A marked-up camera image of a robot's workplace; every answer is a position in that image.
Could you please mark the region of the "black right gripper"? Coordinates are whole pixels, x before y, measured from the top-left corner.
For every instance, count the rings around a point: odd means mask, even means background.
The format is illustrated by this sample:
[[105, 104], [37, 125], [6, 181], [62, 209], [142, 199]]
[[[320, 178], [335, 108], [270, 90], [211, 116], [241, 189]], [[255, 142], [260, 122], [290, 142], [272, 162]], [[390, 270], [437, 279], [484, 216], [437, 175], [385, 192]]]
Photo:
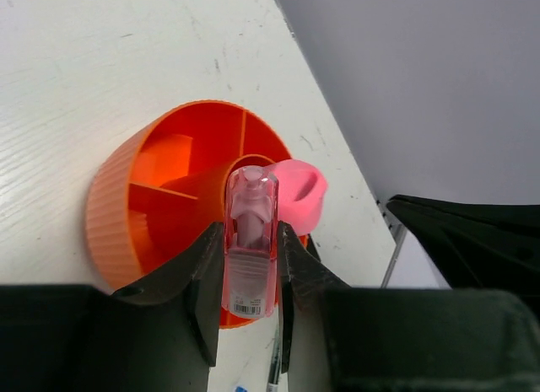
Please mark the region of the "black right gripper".
[[539, 206], [394, 196], [387, 209], [451, 287], [539, 288]]

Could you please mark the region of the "pink correction tape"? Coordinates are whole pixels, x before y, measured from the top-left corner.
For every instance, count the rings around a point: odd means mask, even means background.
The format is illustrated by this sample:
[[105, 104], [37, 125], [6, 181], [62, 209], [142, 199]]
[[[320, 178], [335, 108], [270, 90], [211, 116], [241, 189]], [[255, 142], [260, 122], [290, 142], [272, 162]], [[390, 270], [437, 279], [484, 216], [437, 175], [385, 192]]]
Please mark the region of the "pink correction tape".
[[277, 281], [278, 180], [266, 168], [238, 168], [225, 187], [222, 306], [255, 320], [273, 312]]

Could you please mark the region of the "pink glue bottle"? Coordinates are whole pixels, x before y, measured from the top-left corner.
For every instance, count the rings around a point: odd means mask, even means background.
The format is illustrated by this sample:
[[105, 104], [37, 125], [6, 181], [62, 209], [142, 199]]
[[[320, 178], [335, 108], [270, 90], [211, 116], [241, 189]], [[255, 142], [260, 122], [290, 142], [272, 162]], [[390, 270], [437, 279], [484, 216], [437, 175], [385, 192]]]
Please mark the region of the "pink glue bottle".
[[315, 166], [297, 159], [272, 164], [278, 179], [278, 219], [290, 224], [298, 236], [309, 234], [321, 219], [328, 183]]

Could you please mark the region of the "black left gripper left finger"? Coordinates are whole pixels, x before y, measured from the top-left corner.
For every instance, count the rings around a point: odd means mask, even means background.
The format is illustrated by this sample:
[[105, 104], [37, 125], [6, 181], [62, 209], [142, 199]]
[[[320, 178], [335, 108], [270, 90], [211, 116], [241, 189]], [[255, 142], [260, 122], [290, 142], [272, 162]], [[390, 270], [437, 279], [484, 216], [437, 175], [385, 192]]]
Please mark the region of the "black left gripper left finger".
[[138, 306], [180, 302], [198, 350], [208, 366], [214, 367], [223, 280], [224, 225], [214, 222], [186, 250], [117, 289], [112, 297]]

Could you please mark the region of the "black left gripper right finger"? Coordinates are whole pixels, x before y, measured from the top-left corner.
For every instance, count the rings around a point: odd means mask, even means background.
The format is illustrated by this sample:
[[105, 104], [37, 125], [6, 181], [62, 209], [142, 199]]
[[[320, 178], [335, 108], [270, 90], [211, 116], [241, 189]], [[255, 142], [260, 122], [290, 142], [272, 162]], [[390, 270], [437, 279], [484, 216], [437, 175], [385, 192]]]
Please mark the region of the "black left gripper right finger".
[[281, 372], [287, 373], [293, 341], [294, 309], [306, 309], [327, 287], [349, 285], [329, 270], [300, 242], [288, 223], [280, 221], [277, 230], [277, 287], [279, 293], [279, 338]]

